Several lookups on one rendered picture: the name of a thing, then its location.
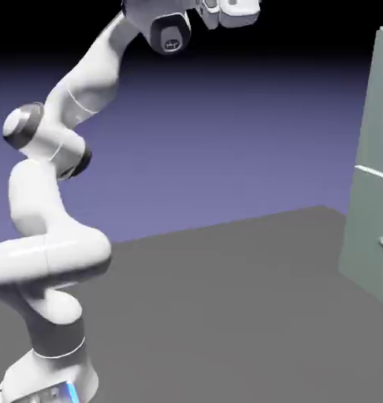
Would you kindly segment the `grey-green cabinet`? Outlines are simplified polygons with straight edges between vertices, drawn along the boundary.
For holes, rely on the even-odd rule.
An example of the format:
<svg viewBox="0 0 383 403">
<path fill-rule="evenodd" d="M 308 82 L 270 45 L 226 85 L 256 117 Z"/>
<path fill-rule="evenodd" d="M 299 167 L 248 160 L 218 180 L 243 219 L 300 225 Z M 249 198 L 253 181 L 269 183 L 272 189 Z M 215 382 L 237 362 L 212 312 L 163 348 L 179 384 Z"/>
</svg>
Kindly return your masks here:
<svg viewBox="0 0 383 403">
<path fill-rule="evenodd" d="M 383 26 L 374 42 L 339 270 L 383 303 Z"/>
</svg>

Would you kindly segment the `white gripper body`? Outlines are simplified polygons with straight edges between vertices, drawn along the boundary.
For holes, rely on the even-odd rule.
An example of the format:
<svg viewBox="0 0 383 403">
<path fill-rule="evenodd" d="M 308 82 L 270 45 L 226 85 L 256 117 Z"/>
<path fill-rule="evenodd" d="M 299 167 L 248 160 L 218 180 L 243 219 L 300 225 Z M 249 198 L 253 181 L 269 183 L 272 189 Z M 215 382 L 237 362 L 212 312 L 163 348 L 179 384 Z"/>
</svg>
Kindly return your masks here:
<svg viewBox="0 0 383 403">
<path fill-rule="evenodd" d="M 260 14 L 261 0 L 219 0 L 220 25 L 239 28 L 252 25 Z"/>
</svg>

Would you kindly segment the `grey-green drawer front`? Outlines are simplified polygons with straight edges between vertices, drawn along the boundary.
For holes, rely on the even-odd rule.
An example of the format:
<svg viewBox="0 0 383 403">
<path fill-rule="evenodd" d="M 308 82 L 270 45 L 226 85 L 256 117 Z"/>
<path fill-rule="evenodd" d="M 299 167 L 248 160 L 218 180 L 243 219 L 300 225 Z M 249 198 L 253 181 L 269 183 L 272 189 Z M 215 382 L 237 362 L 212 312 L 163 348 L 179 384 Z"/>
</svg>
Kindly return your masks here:
<svg viewBox="0 0 383 403">
<path fill-rule="evenodd" d="M 383 173 L 383 27 L 374 42 L 356 164 Z"/>
<path fill-rule="evenodd" d="M 383 174 L 356 167 L 339 271 L 383 303 Z"/>
</svg>

